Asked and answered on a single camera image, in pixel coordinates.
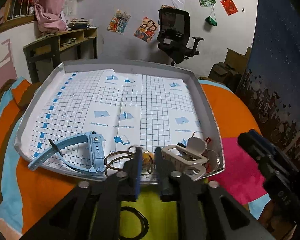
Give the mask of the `dark bag on floor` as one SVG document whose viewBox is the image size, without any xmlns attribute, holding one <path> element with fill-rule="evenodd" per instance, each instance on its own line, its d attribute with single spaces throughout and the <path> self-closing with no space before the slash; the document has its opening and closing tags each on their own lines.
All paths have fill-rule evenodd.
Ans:
<svg viewBox="0 0 300 240">
<path fill-rule="evenodd" d="M 210 70 L 209 76 L 211 80 L 224 84 L 232 92 L 236 92 L 242 74 L 235 71 L 234 68 L 223 62 L 215 63 Z"/>
</svg>

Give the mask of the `grey cardboard tray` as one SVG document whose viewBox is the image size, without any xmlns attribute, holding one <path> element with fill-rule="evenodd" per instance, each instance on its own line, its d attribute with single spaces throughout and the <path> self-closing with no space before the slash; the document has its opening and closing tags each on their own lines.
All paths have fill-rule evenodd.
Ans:
<svg viewBox="0 0 300 240">
<path fill-rule="evenodd" d="M 74 137 L 97 133 L 103 156 L 121 168 L 126 150 L 187 144 L 208 139 L 206 176 L 225 169 L 221 135 L 210 103 L 189 70 L 130 60 L 77 60 L 61 63 L 35 92 L 18 127 L 14 147 L 26 161 L 51 144 L 68 140 L 62 157 L 42 167 L 67 176 L 102 180 L 90 169 L 88 145 Z"/>
</svg>

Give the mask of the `brown cardboard box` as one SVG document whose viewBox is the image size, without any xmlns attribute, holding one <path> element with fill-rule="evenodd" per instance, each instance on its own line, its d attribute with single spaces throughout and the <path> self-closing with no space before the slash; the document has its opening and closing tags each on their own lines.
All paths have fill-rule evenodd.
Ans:
<svg viewBox="0 0 300 240">
<path fill-rule="evenodd" d="M 224 63 L 230 66 L 239 74 L 243 75 L 247 68 L 250 54 L 251 54 L 251 47 L 247 48 L 247 51 L 244 55 L 228 48 Z"/>
</svg>

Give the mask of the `blue fabric wardrobe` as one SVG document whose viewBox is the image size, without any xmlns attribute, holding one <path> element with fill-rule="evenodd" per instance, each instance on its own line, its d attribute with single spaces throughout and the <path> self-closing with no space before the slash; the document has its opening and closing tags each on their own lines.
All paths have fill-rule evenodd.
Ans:
<svg viewBox="0 0 300 240">
<path fill-rule="evenodd" d="M 258 0 L 253 45 L 236 94 L 262 135 L 300 167 L 300 17 L 289 0 Z"/>
</svg>

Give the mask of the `light blue wrist watch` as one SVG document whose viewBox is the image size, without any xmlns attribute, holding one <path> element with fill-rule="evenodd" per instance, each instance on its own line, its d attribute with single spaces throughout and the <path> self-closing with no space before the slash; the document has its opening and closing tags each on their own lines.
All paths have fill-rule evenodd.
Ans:
<svg viewBox="0 0 300 240">
<path fill-rule="evenodd" d="M 95 131 L 67 137 L 59 141 L 49 140 L 50 146 L 34 156 L 28 168 L 31 171 L 45 165 L 69 168 L 73 171 L 95 176 L 105 171 L 103 135 Z"/>
</svg>

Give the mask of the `window metal bars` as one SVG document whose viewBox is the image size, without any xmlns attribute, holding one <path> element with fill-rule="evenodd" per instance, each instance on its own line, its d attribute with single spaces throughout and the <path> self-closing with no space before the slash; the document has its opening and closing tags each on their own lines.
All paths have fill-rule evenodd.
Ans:
<svg viewBox="0 0 300 240">
<path fill-rule="evenodd" d="M 25 17 L 34 14 L 34 5 L 29 3 L 19 4 L 18 0 L 7 0 L 0 9 L 0 25 L 7 20 Z"/>
</svg>

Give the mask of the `cartoon family poster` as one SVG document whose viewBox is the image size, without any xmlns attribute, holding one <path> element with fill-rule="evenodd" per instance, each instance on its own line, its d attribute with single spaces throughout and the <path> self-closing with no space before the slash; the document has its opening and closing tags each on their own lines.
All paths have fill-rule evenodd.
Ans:
<svg viewBox="0 0 300 240">
<path fill-rule="evenodd" d="M 144 17 L 134 36 L 149 43 L 158 30 L 158 24 L 153 20 Z"/>
</svg>

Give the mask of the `white grid paper sheet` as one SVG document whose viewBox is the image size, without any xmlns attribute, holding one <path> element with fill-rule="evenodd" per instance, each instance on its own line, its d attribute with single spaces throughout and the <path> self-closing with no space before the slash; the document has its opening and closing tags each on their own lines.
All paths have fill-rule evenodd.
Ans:
<svg viewBox="0 0 300 240">
<path fill-rule="evenodd" d="M 21 139 L 22 153 L 34 158 L 54 142 L 95 131 L 104 154 L 139 145 L 187 143 L 202 137 L 200 121 L 185 82 L 112 69 L 58 73 L 34 98 Z"/>
</svg>

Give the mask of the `green photo on wall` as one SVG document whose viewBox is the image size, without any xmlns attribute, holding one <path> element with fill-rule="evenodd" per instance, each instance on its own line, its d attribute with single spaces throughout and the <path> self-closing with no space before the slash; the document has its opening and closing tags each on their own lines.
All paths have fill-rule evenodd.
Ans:
<svg viewBox="0 0 300 240">
<path fill-rule="evenodd" d="M 201 7 L 213 7 L 216 3 L 215 0 L 199 0 Z"/>
</svg>

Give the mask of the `black office chair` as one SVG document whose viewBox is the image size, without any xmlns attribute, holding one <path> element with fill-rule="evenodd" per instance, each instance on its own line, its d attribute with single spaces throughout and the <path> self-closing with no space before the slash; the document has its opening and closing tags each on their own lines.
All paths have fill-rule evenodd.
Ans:
<svg viewBox="0 0 300 240">
<path fill-rule="evenodd" d="M 190 39 L 190 15 L 177 8 L 159 9 L 158 48 L 172 60 L 171 65 L 199 55 L 198 44 L 204 39 L 194 36 L 194 44 L 187 47 Z"/>
</svg>

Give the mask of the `white hair clip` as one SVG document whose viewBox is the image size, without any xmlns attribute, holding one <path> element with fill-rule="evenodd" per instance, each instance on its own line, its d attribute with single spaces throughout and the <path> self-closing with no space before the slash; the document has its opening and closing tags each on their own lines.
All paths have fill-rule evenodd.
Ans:
<svg viewBox="0 0 300 240">
<path fill-rule="evenodd" d="M 174 170 L 188 175 L 192 181 L 198 181 L 206 174 L 205 164 L 209 161 L 203 153 L 207 143 L 198 137 L 191 137 L 187 145 L 168 145 L 161 149 L 162 157 L 171 161 Z"/>
</svg>

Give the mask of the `red paper square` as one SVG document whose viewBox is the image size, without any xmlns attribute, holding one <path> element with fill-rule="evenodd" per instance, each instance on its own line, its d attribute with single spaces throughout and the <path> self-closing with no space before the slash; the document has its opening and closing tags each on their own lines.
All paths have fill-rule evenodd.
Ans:
<svg viewBox="0 0 300 240">
<path fill-rule="evenodd" d="M 238 12 L 238 9 L 233 0 L 221 0 L 221 4 L 228 16 Z"/>
</svg>

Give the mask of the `small green hanging bag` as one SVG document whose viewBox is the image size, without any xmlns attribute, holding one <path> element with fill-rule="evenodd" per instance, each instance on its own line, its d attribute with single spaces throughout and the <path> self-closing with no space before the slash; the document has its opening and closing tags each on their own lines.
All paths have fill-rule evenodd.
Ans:
<svg viewBox="0 0 300 240">
<path fill-rule="evenodd" d="M 217 26 L 216 15 L 215 15 L 215 6 L 214 5 L 211 7 L 211 13 L 205 19 L 205 22 L 208 23 L 209 25 L 213 26 L 213 27 Z"/>
</svg>

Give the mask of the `pink curtain right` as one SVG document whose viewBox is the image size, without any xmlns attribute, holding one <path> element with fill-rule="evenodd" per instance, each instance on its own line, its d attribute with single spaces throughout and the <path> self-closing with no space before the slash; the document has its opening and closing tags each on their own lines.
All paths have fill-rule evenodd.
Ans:
<svg viewBox="0 0 300 240">
<path fill-rule="evenodd" d="M 65 0 L 33 0 L 34 15 L 41 33 L 55 34 L 67 31 L 67 24 L 61 19 Z"/>
</svg>

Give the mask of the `wooden desk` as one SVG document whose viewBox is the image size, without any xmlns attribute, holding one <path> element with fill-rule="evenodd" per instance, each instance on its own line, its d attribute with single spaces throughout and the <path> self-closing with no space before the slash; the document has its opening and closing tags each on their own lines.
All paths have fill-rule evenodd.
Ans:
<svg viewBox="0 0 300 240">
<path fill-rule="evenodd" d="M 82 58 L 81 44 L 93 42 L 93 58 L 97 58 L 97 28 L 76 29 L 50 34 L 23 47 L 26 63 L 32 83 L 39 82 L 36 63 L 50 59 L 53 68 L 61 64 L 61 53 L 71 48 L 76 49 L 77 58 Z"/>
</svg>

